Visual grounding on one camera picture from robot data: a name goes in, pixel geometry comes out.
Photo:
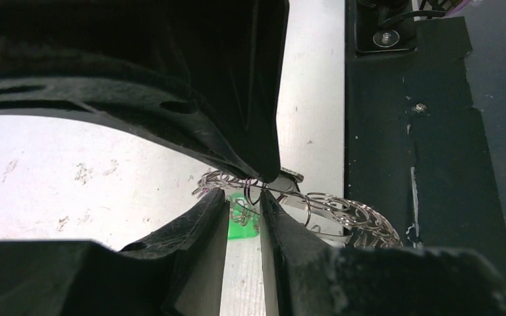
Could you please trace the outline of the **metal disc with keyrings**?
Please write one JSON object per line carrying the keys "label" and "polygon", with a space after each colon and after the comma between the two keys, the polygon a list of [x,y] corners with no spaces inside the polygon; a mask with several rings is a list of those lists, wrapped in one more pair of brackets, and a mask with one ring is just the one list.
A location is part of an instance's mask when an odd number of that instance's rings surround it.
{"label": "metal disc with keyrings", "polygon": [[221,170],[208,171],[197,182],[192,195],[201,198],[220,188],[226,198],[241,193],[260,216],[260,193],[269,191],[277,203],[305,211],[300,223],[324,241],[355,248],[397,248],[403,246],[398,232],[378,211],[359,201],[321,192],[302,193],[299,183],[304,177],[281,169],[270,183],[254,178],[239,179]]}

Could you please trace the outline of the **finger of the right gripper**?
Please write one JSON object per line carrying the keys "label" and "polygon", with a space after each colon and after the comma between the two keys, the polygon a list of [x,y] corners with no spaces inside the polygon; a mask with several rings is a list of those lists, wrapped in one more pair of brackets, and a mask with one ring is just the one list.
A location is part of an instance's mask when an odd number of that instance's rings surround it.
{"label": "finger of the right gripper", "polygon": [[0,79],[106,78],[194,97],[270,182],[288,1],[0,1]]}
{"label": "finger of the right gripper", "polygon": [[194,97],[106,78],[0,79],[0,115],[93,122],[168,147],[241,178],[260,173],[231,148]]}

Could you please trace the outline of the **key with green tag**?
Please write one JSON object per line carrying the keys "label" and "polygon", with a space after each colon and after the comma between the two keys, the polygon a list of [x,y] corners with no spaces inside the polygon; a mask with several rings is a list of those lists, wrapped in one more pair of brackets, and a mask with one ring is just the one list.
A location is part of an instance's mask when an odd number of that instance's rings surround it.
{"label": "key with green tag", "polygon": [[227,197],[230,203],[228,240],[241,240],[259,234],[260,216],[241,193]]}

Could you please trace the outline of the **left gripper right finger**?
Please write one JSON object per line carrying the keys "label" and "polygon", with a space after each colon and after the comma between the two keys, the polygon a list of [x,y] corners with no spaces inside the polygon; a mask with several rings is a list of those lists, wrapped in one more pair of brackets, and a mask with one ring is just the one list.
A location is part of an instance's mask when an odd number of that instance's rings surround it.
{"label": "left gripper right finger", "polygon": [[260,194],[268,315],[506,315],[506,283],[472,250],[335,248]]}

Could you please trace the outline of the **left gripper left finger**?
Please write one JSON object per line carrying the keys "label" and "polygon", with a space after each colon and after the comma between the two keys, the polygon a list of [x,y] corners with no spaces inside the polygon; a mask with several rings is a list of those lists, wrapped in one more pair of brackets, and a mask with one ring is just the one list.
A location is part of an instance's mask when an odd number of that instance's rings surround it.
{"label": "left gripper left finger", "polygon": [[213,189],[120,251],[0,242],[0,315],[218,315],[228,225],[225,193]]}

